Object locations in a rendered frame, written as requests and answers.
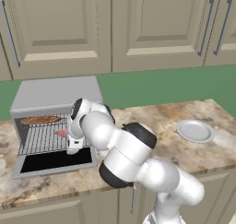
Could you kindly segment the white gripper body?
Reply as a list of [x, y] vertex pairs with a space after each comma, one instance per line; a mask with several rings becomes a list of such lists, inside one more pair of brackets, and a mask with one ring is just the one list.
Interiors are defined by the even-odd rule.
[[69, 138], [67, 140], [66, 153], [68, 155], [76, 154], [82, 147], [84, 147], [84, 139]]

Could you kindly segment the toaster oven glass door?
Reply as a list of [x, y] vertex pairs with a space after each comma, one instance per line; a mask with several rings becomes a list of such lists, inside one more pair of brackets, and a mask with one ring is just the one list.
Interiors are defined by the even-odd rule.
[[46, 176], [96, 167], [98, 164], [93, 148], [85, 147], [74, 155], [65, 150], [42, 154], [18, 156], [12, 172], [13, 179]]

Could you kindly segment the grey toaster oven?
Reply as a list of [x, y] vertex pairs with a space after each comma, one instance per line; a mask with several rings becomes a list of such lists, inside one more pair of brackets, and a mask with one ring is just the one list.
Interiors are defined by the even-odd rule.
[[71, 113], [80, 98], [102, 102], [100, 85], [95, 76], [64, 77], [23, 81], [10, 108], [20, 148], [20, 120], [31, 116]]

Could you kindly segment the beige base cupboard door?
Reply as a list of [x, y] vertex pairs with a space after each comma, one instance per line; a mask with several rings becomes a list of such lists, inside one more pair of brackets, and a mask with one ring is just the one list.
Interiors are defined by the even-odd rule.
[[0, 224], [118, 224], [115, 190], [0, 210]]
[[141, 184], [136, 185], [135, 212], [131, 214], [132, 188], [119, 190], [119, 224], [143, 224], [146, 216], [152, 211], [156, 194]]
[[236, 169], [197, 175], [205, 186], [204, 199], [197, 206], [182, 206], [180, 213], [186, 224], [217, 224], [236, 186]]

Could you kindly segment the grey round plate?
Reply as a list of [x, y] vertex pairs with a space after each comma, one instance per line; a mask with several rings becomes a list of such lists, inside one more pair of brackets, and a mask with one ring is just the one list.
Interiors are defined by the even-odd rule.
[[185, 140], [205, 144], [211, 142], [215, 137], [214, 129], [198, 120], [182, 120], [176, 124], [176, 132]]

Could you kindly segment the wide beige wall cupboard door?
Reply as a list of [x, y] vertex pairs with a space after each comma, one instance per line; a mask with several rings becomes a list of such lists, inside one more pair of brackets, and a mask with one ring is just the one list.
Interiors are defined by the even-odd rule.
[[71, 77], [111, 71], [111, 0], [4, 0], [20, 67], [2, 15], [14, 79]]
[[209, 0], [112, 0], [112, 70], [201, 66], [209, 8]]

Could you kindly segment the narrow beige wall cupboard door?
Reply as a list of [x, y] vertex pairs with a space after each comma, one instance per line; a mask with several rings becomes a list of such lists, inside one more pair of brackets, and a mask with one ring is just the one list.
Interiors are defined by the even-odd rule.
[[218, 42], [218, 34], [219, 34], [219, 31], [216, 30], [216, 21], [218, 20], [218, 11], [221, 2], [222, 0], [218, 0], [216, 15], [214, 17], [212, 30], [206, 48], [204, 65], [236, 65], [236, 51], [228, 52], [227, 55], [220, 55], [220, 56], [214, 55], [214, 50], [216, 49], [216, 45]]

